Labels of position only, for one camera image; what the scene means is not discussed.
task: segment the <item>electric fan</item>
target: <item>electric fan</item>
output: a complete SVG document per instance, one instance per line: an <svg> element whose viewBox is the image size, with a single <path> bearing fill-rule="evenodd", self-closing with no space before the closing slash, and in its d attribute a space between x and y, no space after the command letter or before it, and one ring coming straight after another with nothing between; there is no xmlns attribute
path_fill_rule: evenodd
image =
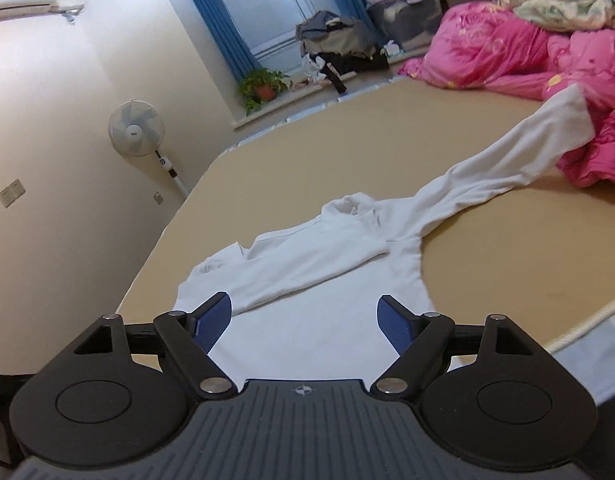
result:
<svg viewBox="0 0 615 480"><path fill-rule="evenodd" d="M172 177L187 197L190 192L181 182L172 162L159 151L166 128L155 107L143 101L128 101L110 117L110 140L116 151L124 156L146 156L155 153L161 167Z"/></svg>

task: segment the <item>ribbed gray surface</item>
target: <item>ribbed gray surface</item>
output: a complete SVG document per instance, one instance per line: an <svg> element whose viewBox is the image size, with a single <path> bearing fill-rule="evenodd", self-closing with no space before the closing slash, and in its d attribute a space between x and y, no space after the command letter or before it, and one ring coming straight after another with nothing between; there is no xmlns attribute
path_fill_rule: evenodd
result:
<svg viewBox="0 0 615 480"><path fill-rule="evenodd" d="M512 474L465 463L440 449L406 405L369 397L359 381L250 381L235 399L202 404L174 441L143 460L76 472L31 459L11 478L590 480L572 465Z"/></svg>

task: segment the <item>bed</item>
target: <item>bed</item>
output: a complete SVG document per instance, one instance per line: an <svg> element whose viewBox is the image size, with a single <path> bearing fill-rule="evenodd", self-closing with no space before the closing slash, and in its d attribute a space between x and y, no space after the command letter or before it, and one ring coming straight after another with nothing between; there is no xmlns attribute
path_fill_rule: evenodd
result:
<svg viewBox="0 0 615 480"><path fill-rule="evenodd" d="M205 258L307 221L335 198L412 196L539 106L400 80L227 152L163 232L118 312L126 323L149 322L172 308L177 286ZM555 350L615 312L615 186L577 189L553 170L444 222L425 239L423 272L438 311L473 324L502 312Z"/></svg>

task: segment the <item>fan pole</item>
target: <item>fan pole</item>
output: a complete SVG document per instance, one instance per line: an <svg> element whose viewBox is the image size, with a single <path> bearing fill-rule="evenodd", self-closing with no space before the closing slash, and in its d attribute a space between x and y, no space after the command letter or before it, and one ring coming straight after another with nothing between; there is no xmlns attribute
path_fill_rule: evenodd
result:
<svg viewBox="0 0 615 480"><path fill-rule="evenodd" d="M174 183L181 190L181 193L184 194L184 197L188 198L190 196L190 192L188 191L187 187L184 186L184 183L182 183L181 178L179 177L178 173L176 173L176 170L174 169L172 162L170 162L170 159L168 159L163 153L159 153L158 150L155 150L155 153L156 156L158 156L158 161L161 163L161 167L168 172L169 176L172 177L172 180L174 180Z"/></svg>

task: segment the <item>plant pot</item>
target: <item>plant pot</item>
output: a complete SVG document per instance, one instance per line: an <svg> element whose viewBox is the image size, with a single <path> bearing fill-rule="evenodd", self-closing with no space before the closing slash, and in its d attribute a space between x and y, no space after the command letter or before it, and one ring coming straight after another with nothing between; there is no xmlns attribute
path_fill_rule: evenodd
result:
<svg viewBox="0 0 615 480"><path fill-rule="evenodd" d="M259 86L254 92L261 101L274 101L277 95L271 85Z"/></svg>

